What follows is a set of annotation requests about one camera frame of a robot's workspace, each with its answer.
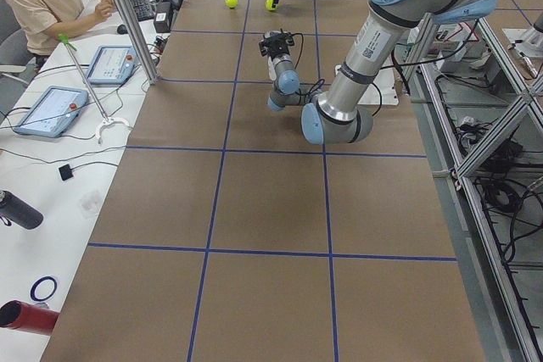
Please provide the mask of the yellow tennis ball with lettering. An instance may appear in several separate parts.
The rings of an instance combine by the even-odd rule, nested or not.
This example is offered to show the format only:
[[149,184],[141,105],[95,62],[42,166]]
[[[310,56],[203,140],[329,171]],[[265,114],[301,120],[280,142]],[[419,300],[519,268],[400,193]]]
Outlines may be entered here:
[[274,0],[266,0],[265,6],[268,11],[275,11],[277,9],[277,5],[274,3]]

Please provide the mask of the white blue tennis ball can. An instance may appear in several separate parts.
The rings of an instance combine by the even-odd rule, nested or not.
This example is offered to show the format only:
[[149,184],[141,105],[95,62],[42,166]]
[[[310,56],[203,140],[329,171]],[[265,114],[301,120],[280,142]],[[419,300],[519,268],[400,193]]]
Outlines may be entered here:
[[267,59],[267,67],[268,67],[268,75],[271,81],[275,81],[277,78],[277,74],[275,71],[274,63],[271,58]]

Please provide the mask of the black box with white label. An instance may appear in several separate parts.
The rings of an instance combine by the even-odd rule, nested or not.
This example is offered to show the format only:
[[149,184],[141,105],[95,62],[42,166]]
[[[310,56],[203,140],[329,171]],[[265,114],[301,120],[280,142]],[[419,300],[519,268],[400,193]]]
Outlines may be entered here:
[[154,29],[157,33],[171,31],[173,9],[170,2],[159,2],[155,6]]

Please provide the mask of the black keyboard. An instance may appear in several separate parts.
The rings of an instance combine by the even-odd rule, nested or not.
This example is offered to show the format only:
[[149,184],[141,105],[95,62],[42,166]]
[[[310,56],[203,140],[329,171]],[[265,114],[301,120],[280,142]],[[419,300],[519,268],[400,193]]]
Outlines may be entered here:
[[138,21],[152,20],[154,10],[149,0],[129,0]]

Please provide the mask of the upper teach pendant tablet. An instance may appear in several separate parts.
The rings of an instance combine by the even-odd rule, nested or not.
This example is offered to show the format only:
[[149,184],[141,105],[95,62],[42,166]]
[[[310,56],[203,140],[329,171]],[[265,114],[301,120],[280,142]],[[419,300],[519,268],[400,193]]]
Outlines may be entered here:
[[137,53],[132,46],[101,46],[87,67],[87,79],[92,85],[121,85],[132,76],[136,62]]

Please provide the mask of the teach pendant tablet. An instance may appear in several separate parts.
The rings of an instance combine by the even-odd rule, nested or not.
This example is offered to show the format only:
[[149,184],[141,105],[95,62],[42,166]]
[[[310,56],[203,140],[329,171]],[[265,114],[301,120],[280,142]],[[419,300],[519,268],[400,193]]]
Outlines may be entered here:
[[59,137],[87,102],[86,90],[50,86],[14,127],[14,132],[24,136]]
[[132,46],[101,46],[87,67],[87,79],[92,85],[121,85],[132,76],[136,62],[137,53]]

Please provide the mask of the reacher grabber stick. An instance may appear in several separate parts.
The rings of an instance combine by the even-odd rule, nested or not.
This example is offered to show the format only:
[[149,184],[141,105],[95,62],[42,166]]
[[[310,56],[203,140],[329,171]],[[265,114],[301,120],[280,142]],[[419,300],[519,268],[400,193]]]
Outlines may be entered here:
[[95,132],[94,132],[94,136],[97,139],[97,142],[99,144],[102,143],[103,130],[106,129],[106,128],[109,128],[109,127],[111,127],[113,125],[122,124],[122,125],[126,126],[129,130],[131,130],[132,127],[130,126],[130,123],[129,123],[128,120],[126,120],[124,118],[121,118],[121,117],[112,117],[112,116],[109,116],[107,114],[107,112],[106,112],[105,108],[103,107],[103,105],[101,104],[100,99],[98,98],[96,92],[92,88],[92,84],[88,80],[87,75],[86,75],[85,71],[82,68],[82,65],[80,64],[79,60],[76,57],[77,49],[70,43],[69,37],[67,35],[61,33],[61,34],[59,34],[59,40],[65,46],[66,51],[70,55],[70,58],[71,58],[73,64],[76,66],[76,69],[78,70],[86,89],[90,93],[93,101],[96,103],[96,105],[98,107],[98,111],[102,116],[102,121],[97,125],[97,127],[95,129]]

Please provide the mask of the lower teach pendant tablet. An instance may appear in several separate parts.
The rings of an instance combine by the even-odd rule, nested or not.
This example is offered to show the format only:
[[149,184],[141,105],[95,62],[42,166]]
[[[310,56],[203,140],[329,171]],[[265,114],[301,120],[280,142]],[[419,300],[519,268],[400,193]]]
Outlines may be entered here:
[[14,132],[24,136],[59,137],[87,102],[86,90],[50,86],[14,127]]

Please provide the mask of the small black square pad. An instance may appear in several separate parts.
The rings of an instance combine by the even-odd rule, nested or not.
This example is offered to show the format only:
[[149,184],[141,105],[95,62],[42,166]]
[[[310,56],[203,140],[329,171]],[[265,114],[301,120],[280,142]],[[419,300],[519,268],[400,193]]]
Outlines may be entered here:
[[62,181],[71,179],[74,176],[72,167],[69,164],[63,164],[60,166],[59,176]]

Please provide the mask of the black water bottle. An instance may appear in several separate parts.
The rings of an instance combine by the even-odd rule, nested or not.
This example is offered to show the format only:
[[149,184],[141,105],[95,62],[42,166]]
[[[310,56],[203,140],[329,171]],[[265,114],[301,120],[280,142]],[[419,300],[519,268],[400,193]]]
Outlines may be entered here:
[[13,193],[1,191],[1,221],[6,226],[16,224],[32,230],[43,222],[43,215]]

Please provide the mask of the red cylinder bottle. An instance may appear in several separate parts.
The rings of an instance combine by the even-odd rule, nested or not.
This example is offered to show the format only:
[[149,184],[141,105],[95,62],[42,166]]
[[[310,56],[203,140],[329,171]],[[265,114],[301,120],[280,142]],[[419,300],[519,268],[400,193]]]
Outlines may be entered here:
[[59,312],[12,300],[1,307],[1,327],[50,336]]

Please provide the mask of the aluminium frame post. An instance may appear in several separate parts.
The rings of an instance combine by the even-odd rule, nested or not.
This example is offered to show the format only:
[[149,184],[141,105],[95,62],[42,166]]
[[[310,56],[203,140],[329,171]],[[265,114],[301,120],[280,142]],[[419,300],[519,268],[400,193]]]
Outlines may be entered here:
[[130,0],[115,0],[115,5],[126,25],[132,46],[134,46],[137,52],[148,83],[153,85],[159,79],[158,71],[149,53],[147,42],[137,20],[136,13],[133,11],[132,4]]

